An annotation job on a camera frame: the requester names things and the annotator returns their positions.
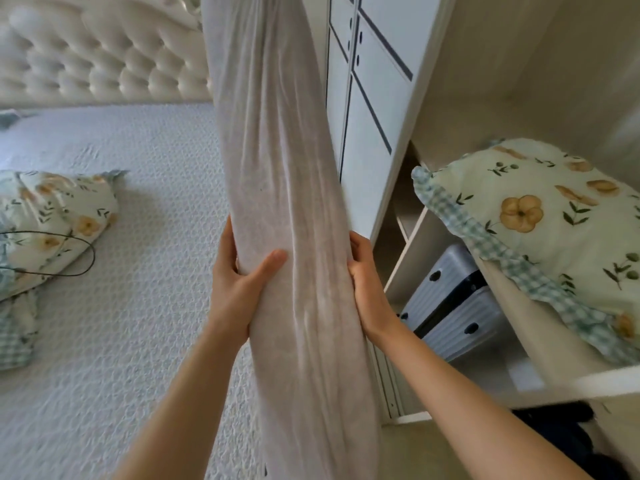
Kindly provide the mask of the cream tufted headboard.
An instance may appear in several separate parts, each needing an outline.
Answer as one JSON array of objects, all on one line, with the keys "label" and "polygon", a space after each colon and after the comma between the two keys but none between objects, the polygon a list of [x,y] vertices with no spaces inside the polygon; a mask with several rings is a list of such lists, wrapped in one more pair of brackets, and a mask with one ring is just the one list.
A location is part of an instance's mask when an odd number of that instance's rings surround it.
[{"label": "cream tufted headboard", "polygon": [[0,110],[210,102],[200,0],[0,0]]}]

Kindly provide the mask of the white wardrobe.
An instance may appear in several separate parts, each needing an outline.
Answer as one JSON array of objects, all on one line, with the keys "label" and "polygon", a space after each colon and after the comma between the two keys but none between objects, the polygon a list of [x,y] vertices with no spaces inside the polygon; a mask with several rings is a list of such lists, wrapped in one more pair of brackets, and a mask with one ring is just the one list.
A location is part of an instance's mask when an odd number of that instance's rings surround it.
[{"label": "white wardrobe", "polygon": [[[329,28],[342,189],[398,316],[450,245],[468,249],[418,199],[414,167],[526,138],[640,190],[640,0],[331,0]],[[587,402],[596,450],[640,480],[640,364],[604,359],[469,252],[508,329],[449,364],[514,409]]]}]

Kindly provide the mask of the person's right hand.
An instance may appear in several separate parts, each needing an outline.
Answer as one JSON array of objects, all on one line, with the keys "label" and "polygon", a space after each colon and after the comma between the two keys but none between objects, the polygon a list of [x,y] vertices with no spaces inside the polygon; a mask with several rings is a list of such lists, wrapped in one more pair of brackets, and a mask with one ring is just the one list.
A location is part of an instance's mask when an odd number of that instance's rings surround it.
[{"label": "person's right hand", "polygon": [[384,293],[378,272],[376,271],[376,279],[351,279],[358,316],[366,337],[384,353],[395,355],[401,345],[402,332],[399,320]]}]

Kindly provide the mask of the person's left forearm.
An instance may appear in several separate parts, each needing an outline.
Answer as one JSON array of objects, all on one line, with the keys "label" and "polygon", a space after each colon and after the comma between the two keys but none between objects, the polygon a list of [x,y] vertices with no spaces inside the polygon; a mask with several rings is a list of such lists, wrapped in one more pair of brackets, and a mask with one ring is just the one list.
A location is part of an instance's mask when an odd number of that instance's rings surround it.
[{"label": "person's left forearm", "polygon": [[204,480],[249,329],[247,323],[206,325],[113,480]]}]

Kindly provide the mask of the dark clothing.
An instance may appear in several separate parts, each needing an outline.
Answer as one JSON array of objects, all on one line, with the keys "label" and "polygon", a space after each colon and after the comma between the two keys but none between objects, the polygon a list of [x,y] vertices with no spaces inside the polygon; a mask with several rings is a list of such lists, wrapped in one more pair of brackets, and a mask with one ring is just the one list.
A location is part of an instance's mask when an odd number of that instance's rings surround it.
[{"label": "dark clothing", "polygon": [[594,480],[631,480],[621,462],[596,452],[592,439],[582,428],[583,423],[595,418],[594,411],[587,402],[574,401],[512,409],[512,413]]}]

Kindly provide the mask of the person's left hand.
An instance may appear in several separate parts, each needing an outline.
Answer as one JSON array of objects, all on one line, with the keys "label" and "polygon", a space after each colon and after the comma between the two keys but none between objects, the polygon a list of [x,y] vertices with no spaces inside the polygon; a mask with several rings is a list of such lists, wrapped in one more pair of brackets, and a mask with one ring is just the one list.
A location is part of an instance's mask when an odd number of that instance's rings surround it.
[{"label": "person's left hand", "polygon": [[212,268],[208,329],[225,347],[238,352],[247,342],[258,302],[243,298],[243,277],[237,266],[237,250],[231,217],[227,217]]}]

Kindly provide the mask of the white quilted bed cover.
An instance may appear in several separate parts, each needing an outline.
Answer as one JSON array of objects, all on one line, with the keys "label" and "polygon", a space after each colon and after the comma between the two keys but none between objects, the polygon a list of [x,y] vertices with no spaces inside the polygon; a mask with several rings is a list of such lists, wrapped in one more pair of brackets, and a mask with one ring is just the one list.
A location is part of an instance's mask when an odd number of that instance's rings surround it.
[{"label": "white quilted bed cover", "polygon": [[35,357],[0,373],[0,480],[110,478],[209,309],[228,214],[214,108],[41,111],[0,133],[0,168],[127,172],[91,270],[40,288]]}]

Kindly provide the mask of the floral pillow with checked frill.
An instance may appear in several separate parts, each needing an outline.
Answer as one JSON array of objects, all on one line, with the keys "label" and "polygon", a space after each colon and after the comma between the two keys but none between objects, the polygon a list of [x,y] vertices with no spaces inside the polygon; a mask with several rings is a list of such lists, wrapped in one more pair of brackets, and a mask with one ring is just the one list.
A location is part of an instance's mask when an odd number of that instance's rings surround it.
[{"label": "floral pillow with checked frill", "polygon": [[[94,241],[118,217],[117,179],[0,171],[0,372],[24,367],[38,335],[36,289],[53,277],[77,277],[95,263]],[[66,274],[89,251],[86,271]]]},{"label": "floral pillow with checked frill", "polygon": [[616,365],[640,364],[640,190],[542,141],[504,139],[414,192],[450,233]]}]

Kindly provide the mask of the long white pillow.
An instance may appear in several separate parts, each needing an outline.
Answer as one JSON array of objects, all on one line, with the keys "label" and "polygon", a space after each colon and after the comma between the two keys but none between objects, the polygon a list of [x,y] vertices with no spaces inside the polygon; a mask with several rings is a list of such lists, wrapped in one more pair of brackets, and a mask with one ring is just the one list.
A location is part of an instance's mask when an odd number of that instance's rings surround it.
[{"label": "long white pillow", "polygon": [[201,0],[240,270],[287,261],[250,326],[269,480],[378,480],[380,418],[302,0]]}]

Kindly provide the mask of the grey blue suitcase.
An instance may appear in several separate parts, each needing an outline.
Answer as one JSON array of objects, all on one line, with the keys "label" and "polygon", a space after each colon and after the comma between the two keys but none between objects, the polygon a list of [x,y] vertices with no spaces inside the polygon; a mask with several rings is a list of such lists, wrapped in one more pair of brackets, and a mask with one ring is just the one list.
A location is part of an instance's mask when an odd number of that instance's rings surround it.
[{"label": "grey blue suitcase", "polygon": [[443,252],[399,318],[446,362],[493,343],[508,329],[483,273],[460,243]]}]

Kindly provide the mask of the person's right forearm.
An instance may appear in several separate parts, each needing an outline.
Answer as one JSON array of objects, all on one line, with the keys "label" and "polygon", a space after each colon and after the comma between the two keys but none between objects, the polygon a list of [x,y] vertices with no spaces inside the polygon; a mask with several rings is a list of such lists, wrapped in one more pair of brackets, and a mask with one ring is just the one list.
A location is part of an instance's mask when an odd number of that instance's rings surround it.
[{"label": "person's right forearm", "polygon": [[473,480],[592,480],[574,461],[494,402],[395,314],[367,326]]}]

